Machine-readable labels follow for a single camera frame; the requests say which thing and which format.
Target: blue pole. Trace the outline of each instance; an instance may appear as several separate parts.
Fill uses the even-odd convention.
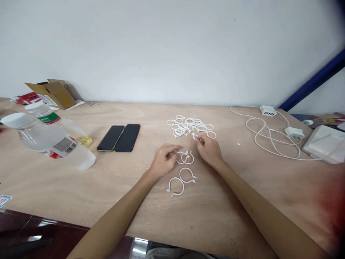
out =
[[[330,62],[328,62],[327,65],[325,65],[311,79],[302,85],[300,89],[298,89],[283,104],[281,104],[279,108],[283,109],[284,111],[289,111],[344,67],[345,50],[341,51]]]

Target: green label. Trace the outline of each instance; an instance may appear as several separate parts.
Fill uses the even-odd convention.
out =
[[[42,121],[45,124],[53,124],[61,119],[59,115],[57,115],[55,112],[52,112],[51,114],[38,118],[40,121]]]

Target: bottle cap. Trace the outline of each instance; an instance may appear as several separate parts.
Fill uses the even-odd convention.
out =
[[[302,123],[307,125],[307,126],[310,126],[310,125],[314,124],[314,122],[312,120],[305,120],[305,121],[302,121]]]
[[[33,103],[25,106],[25,109],[32,114],[42,114],[50,110],[50,107],[45,103]]]
[[[30,123],[33,123],[35,118],[26,113],[14,113],[3,117],[1,122],[6,126],[14,129],[22,128]]]

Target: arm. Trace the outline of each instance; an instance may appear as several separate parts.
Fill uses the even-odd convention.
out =
[[[140,203],[159,178],[174,167],[176,150],[181,146],[164,144],[157,149],[155,158],[134,187],[122,197],[79,241],[67,259],[105,259],[125,234]]]
[[[195,142],[201,157],[224,178],[279,258],[329,258],[306,233],[234,172],[223,160],[216,140],[200,135]]]

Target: black smartphone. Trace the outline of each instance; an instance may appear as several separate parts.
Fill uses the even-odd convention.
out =
[[[97,151],[112,152],[121,136],[125,126],[112,126],[106,133],[101,143],[96,148]]]
[[[140,129],[139,124],[127,124],[118,144],[116,145],[116,152],[131,152],[134,147],[135,140]]]

